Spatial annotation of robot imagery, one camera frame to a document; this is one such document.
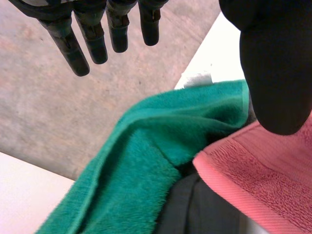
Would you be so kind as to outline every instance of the dark gray fabric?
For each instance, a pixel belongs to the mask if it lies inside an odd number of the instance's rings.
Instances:
[[[194,173],[170,190],[154,234],[238,234],[239,214]]]

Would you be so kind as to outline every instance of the gray floor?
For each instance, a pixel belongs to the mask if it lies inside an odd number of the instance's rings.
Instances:
[[[170,0],[160,42],[147,47],[135,7],[124,54],[113,52],[104,16],[109,60],[94,65],[85,53],[91,72],[79,78],[35,19],[0,0],[0,152],[76,179],[124,111],[174,88],[219,12],[217,0]]]

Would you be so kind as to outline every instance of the pink towel edge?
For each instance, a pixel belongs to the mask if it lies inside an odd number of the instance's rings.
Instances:
[[[251,126],[248,126],[248,129],[256,125],[258,124],[252,124]],[[217,144],[214,144],[214,147],[217,147],[220,143],[221,142],[219,141]],[[304,232],[298,227],[280,217],[270,208],[260,203],[256,198],[211,167],[205,159],[207,156],[208,155],[204,151],[201,151],[193,160],[193,164],[196,167],[200,177],[214,192],[238,208],[242,213],[253,219],[270,233],[304,234]]]

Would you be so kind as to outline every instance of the black cloth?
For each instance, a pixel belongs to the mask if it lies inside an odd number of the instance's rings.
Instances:
[[[257,119],[290,135],[312,109],[312,1],[219,0],[239,30],[240,62]]]
[[[154,234],[238,234],[238,209],[193,173],[170,190]]]

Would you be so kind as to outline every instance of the terry cloth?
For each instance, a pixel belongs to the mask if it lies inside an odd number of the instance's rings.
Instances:
[[[312,233],[312,116],[292,136],[253,123],[193,163],[212,190],[270,233]]]
[[[248,116],[245,81],[170,91],[132,107],[38,234],[148,234],[178,167]]]
[[[240,62],[257,119],[290,135],[312,110],[312,1],[219,0],[239,30]]]

